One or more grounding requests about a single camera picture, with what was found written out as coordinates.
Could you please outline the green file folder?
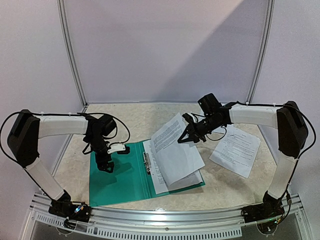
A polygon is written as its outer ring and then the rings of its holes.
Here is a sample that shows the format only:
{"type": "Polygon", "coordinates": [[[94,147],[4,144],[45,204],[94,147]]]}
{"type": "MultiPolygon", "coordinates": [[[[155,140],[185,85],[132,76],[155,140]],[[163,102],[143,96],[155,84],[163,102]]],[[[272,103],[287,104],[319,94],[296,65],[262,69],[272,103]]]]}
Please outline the green file folder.
{"type": "Polygon", "coordinates": [[[144,141],[128,143],[129,154],[112,153],[113,173],[98,170],[95,154],[90,155],[89,205],[92,207],[154,199],[152,178],[144,165],[144,141]]]}

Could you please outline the folder spine metal clip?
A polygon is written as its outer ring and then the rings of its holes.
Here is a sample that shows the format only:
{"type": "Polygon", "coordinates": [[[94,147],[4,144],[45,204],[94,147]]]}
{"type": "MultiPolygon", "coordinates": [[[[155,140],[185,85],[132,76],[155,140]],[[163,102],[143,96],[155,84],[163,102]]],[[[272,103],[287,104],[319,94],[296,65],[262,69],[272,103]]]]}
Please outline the folder spine metal clip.
{"type": "Polygon", "coordinates": [[[147,152],[143,152],[143,163],[144,163],[144,166],[145,166],[145,170],[146,170],[146,173],[148,175],[151,175],[151,159],[150,159],[150,156],[147,152]]]}

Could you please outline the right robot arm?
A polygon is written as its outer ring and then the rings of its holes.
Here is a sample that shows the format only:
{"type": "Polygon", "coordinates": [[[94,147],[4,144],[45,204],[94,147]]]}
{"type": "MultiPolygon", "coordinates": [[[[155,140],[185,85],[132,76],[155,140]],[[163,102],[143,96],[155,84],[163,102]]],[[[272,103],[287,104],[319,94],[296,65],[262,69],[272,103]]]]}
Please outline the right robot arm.
{"type": "Polygon", "coordinates": [[[282,199],[289,187],[309,134],[303,113],[294,101],[284,104],[250,104],[237,101],[223,105],[213,93],[200,98],[198,104],[204,118],[195,122],[190,114],[183,114],[187,126],[177,140],[179,144],[205,142],[206,136],[213,130],[231,124],[261,125],[277,130],[278,162],[265,194],[270,199],[258,208],[262,218],[269,218],[278,210],[275,200],[282,199]]]}

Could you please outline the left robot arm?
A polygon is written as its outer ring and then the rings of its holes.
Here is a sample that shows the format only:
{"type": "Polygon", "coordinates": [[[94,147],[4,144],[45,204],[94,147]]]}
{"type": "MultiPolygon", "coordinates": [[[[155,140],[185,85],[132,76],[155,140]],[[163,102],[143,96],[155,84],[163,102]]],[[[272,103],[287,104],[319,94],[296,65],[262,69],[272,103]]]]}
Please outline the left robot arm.
{"type": "Polygon", "coordinates": [[[65,190],[40,160],[39,139],[60,135],[83,135],[83,141],[95,154],[98,170],[112,173],[115,164],[108,152],[106,140],[116,127],[113,117],[106,113],[101,113],[96,118],[93,113],[40,114],[24,109],[17,113],[7,137],[7,145],[17,163],[50,199],[56,201],[55,209],[63,217],[70,217],[75,211],[74,205],[62,198],[65,190]]]}

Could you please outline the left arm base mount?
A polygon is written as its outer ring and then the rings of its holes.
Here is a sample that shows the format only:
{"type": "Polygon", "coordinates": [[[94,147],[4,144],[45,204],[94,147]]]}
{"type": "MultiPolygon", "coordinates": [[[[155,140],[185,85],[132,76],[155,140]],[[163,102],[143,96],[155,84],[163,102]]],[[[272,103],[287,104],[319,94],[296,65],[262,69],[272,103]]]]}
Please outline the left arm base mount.
{"type": "Polygon", "coordinates": [[[88,223],[92,208],[85,202],[72,202],[71,196],[65,191],[58,200],[51,200],[48,212],[58,217],[88,223]]]}

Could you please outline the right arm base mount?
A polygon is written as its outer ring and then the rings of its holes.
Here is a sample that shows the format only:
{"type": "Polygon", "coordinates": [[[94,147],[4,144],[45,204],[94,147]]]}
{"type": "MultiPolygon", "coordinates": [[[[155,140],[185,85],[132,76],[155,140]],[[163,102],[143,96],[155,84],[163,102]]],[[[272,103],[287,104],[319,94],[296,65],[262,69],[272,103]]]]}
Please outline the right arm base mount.
{"type": "Polygon", "coordinates": [[[271,202],[248,205],[241,209],[241,216],[245,223],[269,220],[274,224],[283,222],[290,213],[292,201],[288,202],[288,209],[285,211],[282,203],[273,204],[271,202]]]}

